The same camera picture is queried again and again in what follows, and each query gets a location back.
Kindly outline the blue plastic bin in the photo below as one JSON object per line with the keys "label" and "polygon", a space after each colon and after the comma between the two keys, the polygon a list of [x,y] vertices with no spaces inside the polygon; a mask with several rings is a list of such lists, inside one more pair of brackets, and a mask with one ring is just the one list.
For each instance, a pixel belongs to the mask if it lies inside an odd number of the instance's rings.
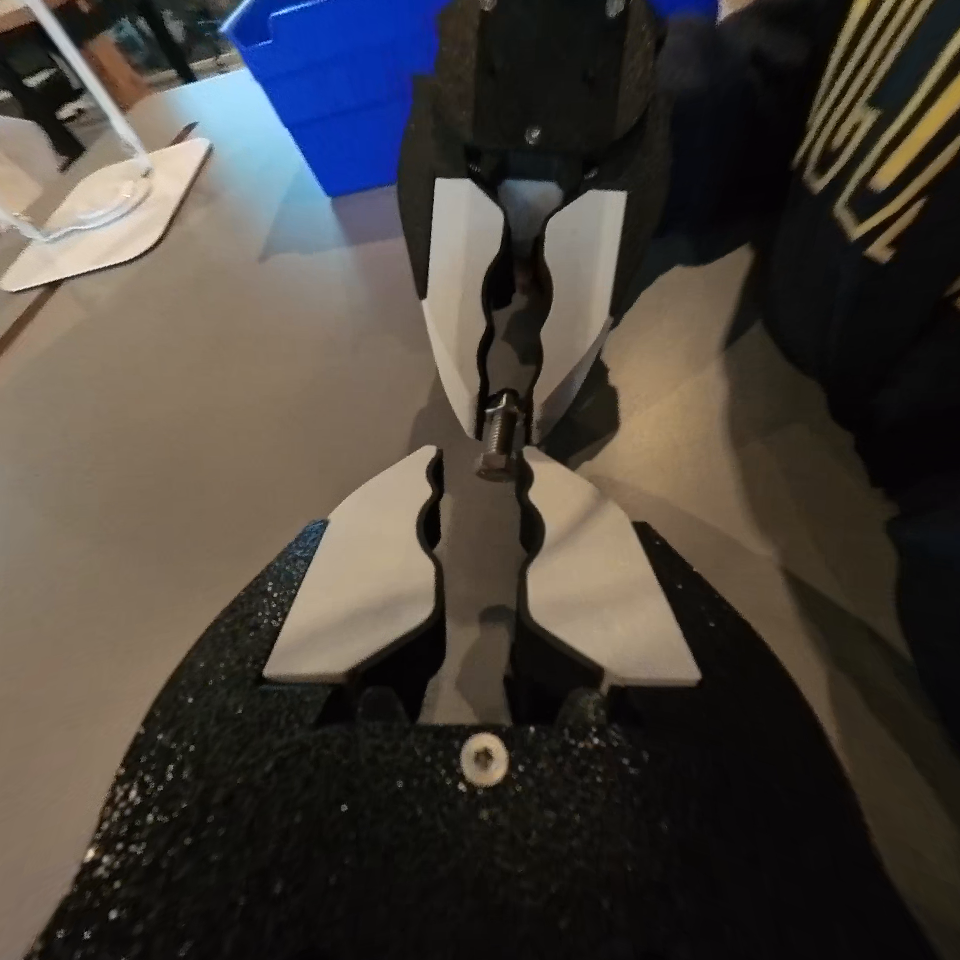
{"label": "blue plastic bin", "polygon": [[[222,32],[330,197],[398,179],[414,79],[430,75],[450,2],[243,2]],[[718,2],[646,2],[667,19]]]}

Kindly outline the steel hex bolt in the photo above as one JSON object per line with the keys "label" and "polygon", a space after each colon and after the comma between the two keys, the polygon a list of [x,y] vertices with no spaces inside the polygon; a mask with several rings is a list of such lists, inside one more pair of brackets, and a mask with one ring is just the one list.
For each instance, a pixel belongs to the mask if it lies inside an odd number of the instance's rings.
{"label": "steel hex bolt", "polygon": [[505,483],[512,481],[517,473],[515,438],[519,418],[485,423],[484,447],[476,465],[476,475],[486,481]]}

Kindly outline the white sign stand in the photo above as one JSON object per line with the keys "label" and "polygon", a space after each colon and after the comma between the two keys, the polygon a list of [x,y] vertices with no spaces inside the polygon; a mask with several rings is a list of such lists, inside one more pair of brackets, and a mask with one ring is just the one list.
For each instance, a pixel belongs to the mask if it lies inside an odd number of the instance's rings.
{"label": "white sign stand", "polygon": [[26,3],[93,96],[127,151],[121,162],[80,180],[44,225],[2,208],[2,222],[27,245],[2,276],[20,293],[129,263],[168,233],[209,160],[209,139],[188,136],[147,150],[131,122],[46,2]]}

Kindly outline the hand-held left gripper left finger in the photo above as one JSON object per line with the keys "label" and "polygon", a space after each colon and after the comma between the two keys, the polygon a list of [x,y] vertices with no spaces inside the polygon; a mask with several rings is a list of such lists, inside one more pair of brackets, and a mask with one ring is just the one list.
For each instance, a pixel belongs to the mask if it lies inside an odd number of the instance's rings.
{"label": "hand-held left gripper left finger", "polygon": [[342,684],[426,627],[439,573],[425,522],[442,451],[427,444],[369,479],[327,520],[263,669],[278,684]]}

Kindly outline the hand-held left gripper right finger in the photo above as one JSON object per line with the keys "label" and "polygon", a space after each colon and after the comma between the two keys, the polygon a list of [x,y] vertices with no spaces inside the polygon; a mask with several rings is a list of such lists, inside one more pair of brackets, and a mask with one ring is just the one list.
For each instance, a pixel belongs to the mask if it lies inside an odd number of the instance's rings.
{"label": "hand-held left gripper right finger", "polygon": [[536,522],[521,609],[603,689],[693,689],[702,680],[627,513],[540,450],[524,450],[523,504]]}

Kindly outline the navy printed hoodie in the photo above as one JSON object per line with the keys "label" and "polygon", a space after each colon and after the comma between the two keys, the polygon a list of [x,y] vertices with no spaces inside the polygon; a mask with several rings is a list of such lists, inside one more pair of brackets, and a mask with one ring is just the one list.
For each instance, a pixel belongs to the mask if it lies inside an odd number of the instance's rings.
{"label": "navy printed hoodie", "polygon": [[959,4],[831,2],[767,328],[894,506],[896,612],[959,728]]}

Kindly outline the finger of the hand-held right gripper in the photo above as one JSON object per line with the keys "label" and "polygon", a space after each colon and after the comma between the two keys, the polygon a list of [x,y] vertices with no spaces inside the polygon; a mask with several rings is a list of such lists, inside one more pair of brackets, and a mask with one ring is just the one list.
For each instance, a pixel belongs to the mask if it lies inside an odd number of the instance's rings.
{"label": "finger of the hand-held right gripper", "polygon": [[470,438],[482,432],[485,286],[507,237],[499,203],[470,178],[435,182],[426,295],[421,301],[440,384]]}
{"label": "finger of the hand-held right gripper", "polygon": [[546,222],[551,304],[539,334],[531,441],[540,445],[576,400],[613,325],[611,304],[627,193],[590,190]]}

